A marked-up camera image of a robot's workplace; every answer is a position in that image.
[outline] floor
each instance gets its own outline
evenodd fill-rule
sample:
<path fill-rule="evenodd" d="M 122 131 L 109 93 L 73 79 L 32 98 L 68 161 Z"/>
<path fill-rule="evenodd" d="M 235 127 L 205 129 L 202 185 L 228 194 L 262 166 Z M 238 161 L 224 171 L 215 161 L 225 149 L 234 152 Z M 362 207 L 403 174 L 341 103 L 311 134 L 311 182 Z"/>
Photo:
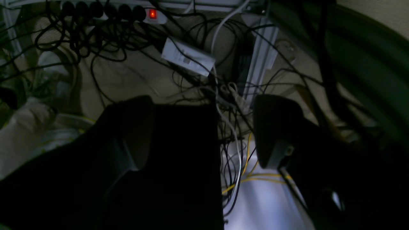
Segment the floor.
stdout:
<path fill-rule="evenodd" d="M 406 13 L 409 9 L 409 2 L 407 1 L 338 0 L 338 3 L 372 17 L 409 38 L 409 30 L 407 29 L 409 14 Z M 225 13 L 208 11 L 205 12 L 205 14 L 208 18 L 223 18 L 226 15 Z M 235 16 L 235 19 L 240 20 L 240 16 Z M 183 27 L 188 28 L 199 23 L 201 18 L 190 17 L 177 20 Z M 46 24 L 46 20 L 40 20 L 36 23 L 35 28 L 44 28 Z M 172 26 L 171 23 L 168 23 L 167 25 L 172 31 L 176 33 L 178 32 L 178 29 Z M 52 39 L 55 38 L 55 36 L 58 35 L 50 34 L 49 37 L 45 36 L 45 39 Z M 212 34 L 210 33 L 209 39 L 206 43 L 207 51 L 210 50 L 211 37 Z M 233 43 L 234 36 L 230 32 L 222 30 L 216 44 L 216 59 L 222 59 L 228 53 Z M 279 33 L 276 45 L 280 48 L 281 43 L 284 47 L 290 46 L 294 49 L 294 51 L 289 54 L 288 58 L 295 58 L 294 65 L 300 70 L 300 72 L 320 80 L 319 67 L 315 61 L 292 44 L 284 34 Z M 160 53 L 153 48 L 146 48 L 144 51 L 160 60 Z M 140 52 L 127 52 L 127 55 L 128 58 L 123 63 L 116 63 L 98 58 L 95 61 L 94 71 L 97 81 L 102 90 L 113 100 L 121 101 L 138 95 L 150 95 L 155 103 L 162 104 L 169 103 L 169 100 L 166 99 L 168 96 L 176 95 L 180 92 L 179 88 L 172 81 L 172 70 L 153 62 Z M 218 74 L 230 75 L 233 63 L 232 58 L 233 55 L 231 55 L 231 57 L 218 68 Z M 103 111 L 103 106 L 90 75 L 91 59 L 92 56 L 83 60 L 79 65 L 81 74 L 79 75 L 79 81 L 74 90 L 72 101 L 67 112 L 82 114 L 86 117 L 97 119 Z M 273 68 L 267 70 L 264 82 L 267 82 L 279 68 L 283 67 L 286 67 L 286 64 L 282 58 L 278 57 Z M 175 78 L 178 80 L 181 79 L 180 76 L 175 76 Z M 294 74 L 284 73 L 275 78 L 273 82 L 301 83 L 301 79 Z M 336 125 L 342 124 L 342 122 L 340 122 L 332 113 L 323 88 L 314 83 L 311 83 L 309 86 L 328 118 Z M 302 106 L 305 117 L 316 122 L 314 115 L 308 109 L 307 105 L 294 87 L 272 86 L 267 92 L 282 95 L 297 101 Z"/>

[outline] power strip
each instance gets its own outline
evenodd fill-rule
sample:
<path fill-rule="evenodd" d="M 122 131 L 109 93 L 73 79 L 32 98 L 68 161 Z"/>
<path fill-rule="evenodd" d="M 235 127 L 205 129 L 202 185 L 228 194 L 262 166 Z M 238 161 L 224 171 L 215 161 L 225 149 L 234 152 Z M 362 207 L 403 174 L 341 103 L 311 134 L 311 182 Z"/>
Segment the power strip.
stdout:
<path fill-rule="evenodd" d="M 148 24 L 165 24 L 168 18 L 160 11 L 156 10 L 151 5 L 137 5 L 137 4 L 122 4 L 122 3 L 109 3 L 107 6 L 102 5 L 94 0 L 90 1 L 61 1 L 60 8 L 63 9 L 65 3 L 70 2 L 74 5 L 75 11 L 93 10 L 93 17 L 97 20 L 107 20 L 111 15 L 121 15 L 123 21 L 129 20 L 129 18 L 145 17 L 144 23 Z"/>

